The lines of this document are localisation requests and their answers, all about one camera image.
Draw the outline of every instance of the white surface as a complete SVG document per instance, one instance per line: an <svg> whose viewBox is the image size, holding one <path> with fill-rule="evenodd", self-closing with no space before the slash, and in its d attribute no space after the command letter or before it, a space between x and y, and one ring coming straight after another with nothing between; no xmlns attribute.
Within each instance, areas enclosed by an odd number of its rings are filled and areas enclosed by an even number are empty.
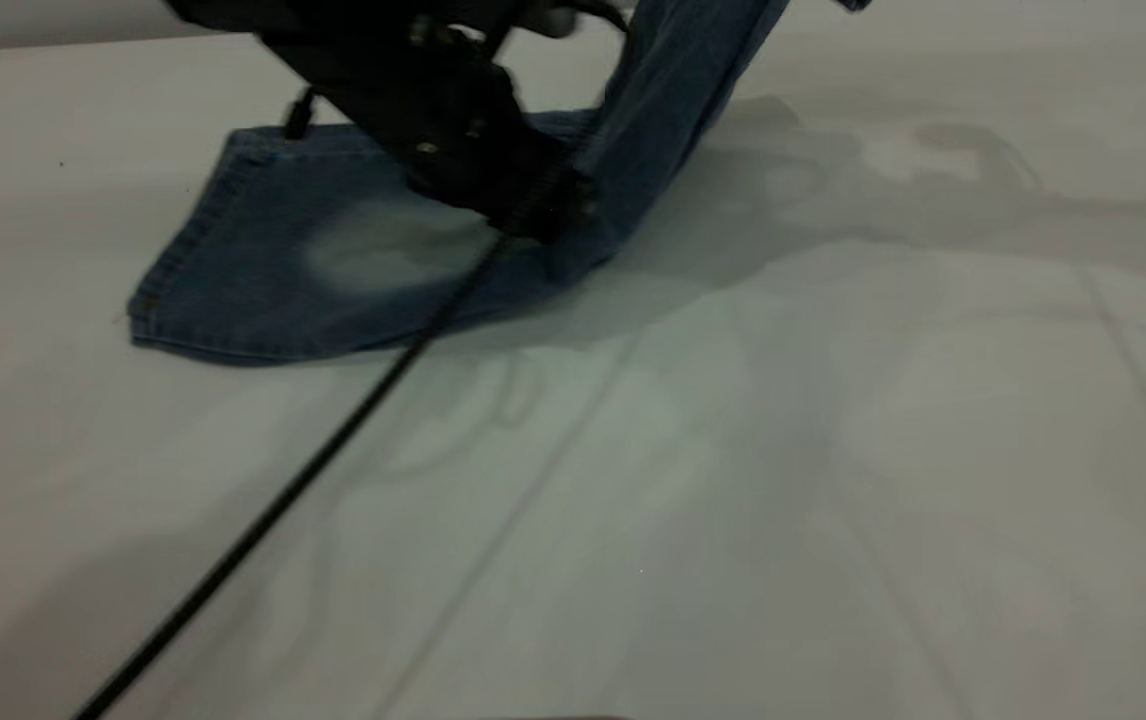
<svg viewBox="0 0 1146 720"><path fill-rule="evenodd" d="M792 9L631 251L446 342L116 717L1146 717L1146 3ZM613 41L515 47L529 105ZM125 341L241 38L0 50L0 720L64 717L386 357Z"/></svg>
<svg viewBox="0 0 1146 720"><path fill-rule="evenodd" d="M0 0L0 47L198 36L163 0Z"/></svg>

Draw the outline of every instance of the jeans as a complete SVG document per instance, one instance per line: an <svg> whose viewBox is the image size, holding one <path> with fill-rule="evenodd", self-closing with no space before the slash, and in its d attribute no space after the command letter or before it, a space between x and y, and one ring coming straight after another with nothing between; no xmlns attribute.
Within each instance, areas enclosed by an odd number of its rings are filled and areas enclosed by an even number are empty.
<svg viewBox="0 0 1146 720"><path fill-rule="evenodd" d="M518 245L455 327L520 310L609 261L719 118L788 0L642 0L631 76L578 167L596 213L547 245ZM531 122L572 136L588 111ZM427 322L492 230L423 199L354 126L233 132L193 217L129 299L134 345L266 366L399 345Z"/></svg>

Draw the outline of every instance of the black cable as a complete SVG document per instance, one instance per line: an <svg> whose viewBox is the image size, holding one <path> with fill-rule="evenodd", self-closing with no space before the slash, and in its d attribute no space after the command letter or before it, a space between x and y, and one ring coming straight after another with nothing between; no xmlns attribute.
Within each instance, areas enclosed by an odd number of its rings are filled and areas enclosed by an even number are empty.
<svg viewBox="0 0 1146 720"><path fill-rule="evenodd" d="M307 86L298 101L289 107L289 114L284 118L284 139L289 141L303 140L311 128L311 119L316 114L317 91L313 86Z"/></svg>
<svg viewBox="0 0 1146 720"><path fill-rule="evenodd" d="M613 22L614 26L622 28L627 33L622 57L619 60L619 72L629 73L629 64L633 61L634 28L625 23L625 18L622 18L620 13L611 9L611 6L609 8L617 14L617 18L610 19L610 22ZM309 103L311 96L313 96L313 91L308 88L307 94L303 95L303 103L305 105ZM601 104L601 108L595 111L591 119L587 120L587 124L578 132L576 138L570 142L563 158L558 163L555 163L537 180L526 196L526 199L515 206L507 227L517 227L518 224L523 224L523 220L527 219L528 213L532 213L541 204L541 201L545 198L545 194L558 186L564 174L572 170L574 156L586 148L596 132L599 132L602 119L604 119L606 109L610 105L609 97L605 100L605 104ZM290 480L288 486L275 496L275 500L270 501L266 510L262 510L262 514L258 515L257 519L240 534L235 543L230 548L227 548L226 553L222 553L220 559L204 574L193 590L186 593L183 601L170 612L165 621L160 626L157 626L129 659L84 703L84 706L72 715L73 720L99 720L101 717L104 717L107 711L110 711L115 706L115 703L119 702L120 697L151 667L152 662L156 662L167 650L170 644L175 641L176 635L183 632L186 625L195 619L195 616L222 588L226 580L235 574L235 570L240 569L244 559L248 559L250 553L256 550L257 546L275 529L280 519L284 518L284 515L293 507L298 498L303 496L303 493L329 468L330 462L343 451L346 443L350 443L350 439L380 408L382 402L390 397L391 391L394 391L399 386L399 382L408 374L413 365L417 363L423 352L426 352L431 343L435 342L435 338L440 336L440 332L444 332L445 328L448 328L454 316L458 314L463 302L468 297L471 297L472 292L480 287L485 275L489 274L492 266L505 253L513 242L515 237L510 236L509 233L501 232L499 234L497 240L492 243L489 250L485 251L485 255L481 256L480 260L468 273L468 276L458 283L458 287L444 302L440 310L437 310L425 327L417 332L409 347L405 349L405 352L401 352L400 357L397 357L395 362L382 375L380 381L377 382L376 386L372 386L368 396L364 397L364 400L343 421L343 424L335 430L332 436L327 439L327 443L323 443L320 449L316 451L316 454L298 471L298 475L295 475L295 478Z"/></svg>

